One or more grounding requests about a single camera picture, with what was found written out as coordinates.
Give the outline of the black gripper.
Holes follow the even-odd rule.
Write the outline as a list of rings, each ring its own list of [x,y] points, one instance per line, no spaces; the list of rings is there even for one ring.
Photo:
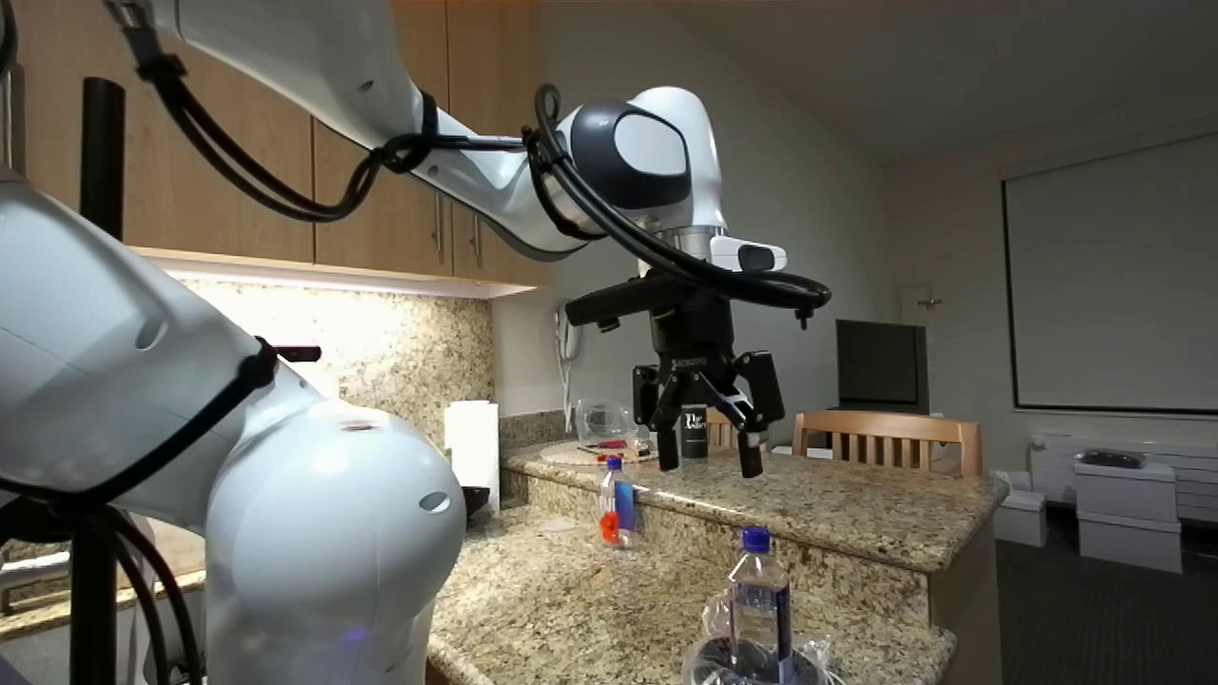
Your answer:
[[[659,439],[659,468],[673,473],[677,419],[687,407],[716,407],[735,425],[740,473],[762,474],[767,425],[785,416],[771,355],[735,350],[731,299],[677,274],[640,280],[650,315],[655,367],[631,373],[631,407]]]

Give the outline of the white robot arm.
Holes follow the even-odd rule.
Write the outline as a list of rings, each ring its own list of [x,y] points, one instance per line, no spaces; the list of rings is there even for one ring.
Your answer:
[[[659,274],[772,299],[721,213],[705,104],[648,88],[483,137],[403,67],[387,0],[104,0],[159,99],[188,43],[536,258],[616,240]],[[209,685],[423,685],[464,493],[403,419],[315,392],[269,341],[23,176],[0,178],[0,478],[13,507],[153,514],[207,535]]]

